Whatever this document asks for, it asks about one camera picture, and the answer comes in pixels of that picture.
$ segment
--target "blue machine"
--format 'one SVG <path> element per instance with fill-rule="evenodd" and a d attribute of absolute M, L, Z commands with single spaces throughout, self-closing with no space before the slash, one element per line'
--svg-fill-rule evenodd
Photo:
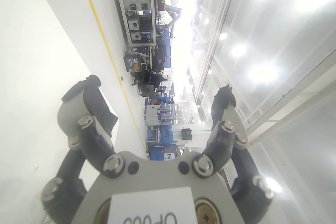
<path fill-rule="evenodd" d="M 158 90 L 167 90 L 166 86 L 157 87 Z M 163 93 L 161 96 L 154 96 L 152 99 L 146 98 L 145 108 L 152 105 L 152 101 L 155 100 L 155 104 L 160 103 L 161 106 L 173 105 L 174 99 L 170 97 L 168 93 Z M 158 120 L 161 119 L 159 113 L 157 114 Z M 171 153 L 171 150 L 176 150 L 176 141 L 173 138 L 172 121 L 167 121 L 167 124 L 147 126 L 146 131 L 146 148 L 150 154 L 150 160 L 165 160 L 165 153 Z"/>

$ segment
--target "bolt head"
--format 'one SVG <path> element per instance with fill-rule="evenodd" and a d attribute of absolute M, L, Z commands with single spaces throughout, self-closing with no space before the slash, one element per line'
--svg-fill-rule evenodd
<path fill-rule="evenodd" d="M 246 143 L 246 140 L 245 139 L 243 139 L 243 136 L 241 135 L 241 134 L 235 134 L 235 136 L 236 136 L 236 140 L 239 142 L 239 143 L 241 143 L 241 144 L 245 144 Z"/>
<path fill-rule="evenodd" d="M 81 126 L 82 129 L 87 128 L 93 123 L 93 118 L 91 116 L 84 116 L 77 121 L 77 124 Z"/>
<path fill-rule="evenodd" d="M 253 184 L 261 189 L 261 191 L 265 194 L 267 199 L 272 199 L 274 196 L 273 190 L 268 186 L 266 180 L 263 176 L 254 176 L 253 177 Z"/>
<path fill-rule="evenodd" d="M 230 120 L 225 120 L 223 126 L 224 126 L 224 130 L 226 130 L 229 133 L 234 131 L 234 126 Z"/>
<path fill-rule="evenodd" d="M 55 193 L 59 189 L 59 185 L 63 182 L 62 178 L 55 177 L 51 179 L 44 187 L 41 193 L 41 200 L 48 202 L 55 197 Z"/>
<path fill-rule="evenodd" d="M 210 164 L 205 158 L 200 157 L 198 160 L 198 167 L 201 171 L 206 172 L 206 170 L 210 169 Z"/>

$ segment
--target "white floor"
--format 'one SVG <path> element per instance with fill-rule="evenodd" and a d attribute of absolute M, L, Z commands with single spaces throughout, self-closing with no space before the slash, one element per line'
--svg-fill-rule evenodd
<path fill-rule="evenodd" d="M 135 86 L 131 87 L 131 77 L 126 72 L 123 62 L 125 44 L 115 1 L 92 1 L 111 50 L 117 72 L 123 78 L 122 86 L 136 125 L 132 119 L 113 64 L 108 56 L 89 1 L 47 0 L 90 72 L 101 79 L 101 89 L 119 117 L 116 150 L 129 150 L 145 158 L 143 147 L 145 131 L 144 121 L 141 117 L 141 109 L 143 109 L 144 103 L 143 99 L 139 97 L 137 88 Z"/>
<path fill-rule="evenodd" d="M 125 69 L 115 2 L 92 1 L 122 86 L 88 0 L 0 1 L 0 219 L 6 223 L 42 222 L 41 190 L 69 149 L 56 122 L 60 98 L 90 73 L 101 79 L 101 90 L 119 117 L 116 151 L 146 158 L 144 99 Z M 87 187 L 96 175 L 89 164 L 81 173 Z"/>

